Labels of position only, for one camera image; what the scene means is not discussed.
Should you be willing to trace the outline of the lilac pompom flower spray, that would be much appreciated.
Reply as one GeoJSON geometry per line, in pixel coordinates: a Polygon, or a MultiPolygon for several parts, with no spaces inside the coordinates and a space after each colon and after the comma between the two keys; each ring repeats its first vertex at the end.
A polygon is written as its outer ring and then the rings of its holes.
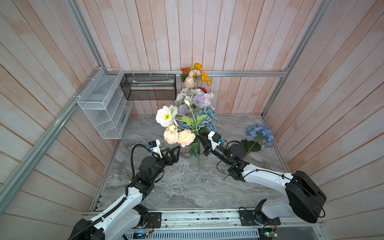
{"type": "Polygon", "coordinates": [[[190,108],[192,108],[193,112],[202,110],[204,108],[203,95],[204,92],[200,89],[182,89],[176,98],[178,113],[188,116],[191,114],[190,108]]]}

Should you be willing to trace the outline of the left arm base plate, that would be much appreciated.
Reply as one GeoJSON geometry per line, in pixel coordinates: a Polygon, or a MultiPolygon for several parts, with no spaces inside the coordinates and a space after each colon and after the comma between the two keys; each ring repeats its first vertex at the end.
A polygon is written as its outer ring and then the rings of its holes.
{"type": "Polygon", "coordinates": [[[162,224],[161,212],[149,212],[140,216],[139,223],[135,229],[160,228],[162,224]]]}

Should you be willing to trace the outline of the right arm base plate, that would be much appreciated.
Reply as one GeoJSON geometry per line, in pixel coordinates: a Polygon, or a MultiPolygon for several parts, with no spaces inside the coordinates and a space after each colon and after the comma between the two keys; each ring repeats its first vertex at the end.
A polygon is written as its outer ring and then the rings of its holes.
{"type": "Polygon", "coordinates": [[[281,225],[280,218],[269,219],[261,211],[257,209],[248,210],[240,207],[238,209],[239,217],[242,226],[279,226],[281,225]]]}

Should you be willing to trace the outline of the dusty blue rose bunch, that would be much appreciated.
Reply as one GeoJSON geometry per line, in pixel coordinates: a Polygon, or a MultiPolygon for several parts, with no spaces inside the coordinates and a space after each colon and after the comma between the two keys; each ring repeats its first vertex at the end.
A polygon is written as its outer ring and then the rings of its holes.
{"type": "Polygon", "coordinates": [[[187,123],[178,121],[181,130],[191,130],[194,134],[207,136],[210,132],[216,132],[217,128],[214,121],[218,121],[216,112],[209,107],[195,112],[193,115],[187,116],[187,123]]]}

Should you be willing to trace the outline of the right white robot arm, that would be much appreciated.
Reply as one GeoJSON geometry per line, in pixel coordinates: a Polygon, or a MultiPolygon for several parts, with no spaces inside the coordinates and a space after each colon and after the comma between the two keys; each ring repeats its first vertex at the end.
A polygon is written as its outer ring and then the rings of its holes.
{"type": "Polygon", "coordinates": [[[282,193],[280,199],[262,199],[253,211],[255,222],[267,225],[280,217],[298,217],[316,223],[325,217],[326,195],[302,171],[280,173],[263,169],[243,160],[245,152],[239,144],[228,148],[220,145],[206,147],[205,154],[213,154],[229,166],[228,174],[237,181],[255,183],[282,193]]]}

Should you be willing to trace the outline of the peach rose spray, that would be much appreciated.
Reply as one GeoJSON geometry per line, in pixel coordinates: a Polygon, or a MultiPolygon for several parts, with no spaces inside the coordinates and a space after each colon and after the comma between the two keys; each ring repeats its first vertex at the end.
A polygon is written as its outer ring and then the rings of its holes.
{"type": "Polygon", "coordinates": [[[186,88],[196,88],[197,87],[197,82],[194,79],[193,76],[193,69],[194,67],[191,66],[191,71],[187,75],[183,75],[183,73],[180,75],[182,83],[185,85],[186,88]]]}

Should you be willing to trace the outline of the red gerbera stem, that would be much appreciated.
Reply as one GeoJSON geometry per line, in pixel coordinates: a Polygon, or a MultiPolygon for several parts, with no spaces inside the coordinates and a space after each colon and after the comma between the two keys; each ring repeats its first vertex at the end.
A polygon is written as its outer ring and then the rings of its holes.
{"type": "Polygon", "coordinates": [[[208,91],[207,91],[205,88],[199,87],[199,89],[200,89],[201,91],[203,91],[205,94],[208,93],[208,91]]]}

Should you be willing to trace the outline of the clear glass vase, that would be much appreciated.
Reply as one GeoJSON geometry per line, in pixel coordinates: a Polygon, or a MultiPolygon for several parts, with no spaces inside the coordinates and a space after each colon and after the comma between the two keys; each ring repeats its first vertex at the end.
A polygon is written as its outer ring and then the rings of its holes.
{"type": "Polygon", "coordinates": [[[192,143],[190,155],[192,156],[191,168],[194,171],[201,171],[205,165],[205,155],[203,154],[204,148],[201,143],[192,143]]]}

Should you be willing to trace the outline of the blue hydrangea stem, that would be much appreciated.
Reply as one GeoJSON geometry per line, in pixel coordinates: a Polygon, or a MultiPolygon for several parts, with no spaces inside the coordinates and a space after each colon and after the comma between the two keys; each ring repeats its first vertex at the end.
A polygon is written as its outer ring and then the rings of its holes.
{"type": "Polygon", "coordinates": [[[246,138],[240,141],[240,145],[248,156],[250,153],[259,152],[262,147],[273,141],[274,135],[269,128],[263,125],[253,125],[246,131],[246,138]]]}

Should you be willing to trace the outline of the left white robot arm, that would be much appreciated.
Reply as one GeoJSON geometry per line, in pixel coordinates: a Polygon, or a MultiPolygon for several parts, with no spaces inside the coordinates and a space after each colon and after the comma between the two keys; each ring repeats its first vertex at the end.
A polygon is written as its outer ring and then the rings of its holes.
{"type": "Polygon", "coordinates": [[[139,231],[139,236],[145,238],[161,225],[162,214],[149,213],[141,203],[155,183],[163,178],[165,167],[179,161],[181,147],[162,150],[160,141],[155,140],[147,145],[134,145],[132,154],[136,148],[143,148],[149,156],[142,160],[137,172],[132,171],[133,178],[125,192],[97,216],[78,221],[69,237],[71,240],[125,240],[131,229],[139,231]]]}

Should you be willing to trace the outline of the pale pink hydrangea stem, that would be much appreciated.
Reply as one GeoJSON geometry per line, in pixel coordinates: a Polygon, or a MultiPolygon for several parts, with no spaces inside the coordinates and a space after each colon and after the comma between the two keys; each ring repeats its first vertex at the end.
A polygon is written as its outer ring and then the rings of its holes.
{"type": "Polygon", "coordinates": [[[203,99],[204,99],[203,107],[212,108],[213,98],[214,98],[213,93],[204,93],[204,95],[203,95],[203,99]]]}

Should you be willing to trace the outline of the cream rose spray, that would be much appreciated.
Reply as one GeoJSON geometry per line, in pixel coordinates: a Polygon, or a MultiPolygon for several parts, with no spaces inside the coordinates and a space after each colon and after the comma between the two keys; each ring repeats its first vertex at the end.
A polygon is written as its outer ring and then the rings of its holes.
{"type": "Polygon", "coordinates": [[[179,144],[182,148],[190,147],[191,156],[197,156],[198,140],[191,130],[180,130],[175,125],[170,125],[164,132],[164,139],[168,144],[179,144]]]}

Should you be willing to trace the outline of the orange gerbera stem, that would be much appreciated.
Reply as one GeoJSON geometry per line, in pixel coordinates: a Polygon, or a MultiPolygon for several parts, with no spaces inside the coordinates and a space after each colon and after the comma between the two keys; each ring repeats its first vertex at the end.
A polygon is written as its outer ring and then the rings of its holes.
{"type": "Polygon", "coordinates": [[[183,68],[183,69],[181,69],[181,71],[182,71],[183,75],[187,75],[191,71],[191,68],[183,68]]]}

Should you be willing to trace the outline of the yellow poppy spray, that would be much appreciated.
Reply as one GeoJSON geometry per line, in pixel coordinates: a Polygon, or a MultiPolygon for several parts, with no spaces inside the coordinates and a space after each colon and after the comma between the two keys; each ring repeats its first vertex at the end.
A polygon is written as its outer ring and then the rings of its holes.
{"type": "Polygon", "coordinates": [[[197,82],[198,87],[209,87],[212,83],[212,80],[206,72],[203,71],[203,66],[200,63],[195,63],[193,65],[193,76],[197,82]]]}

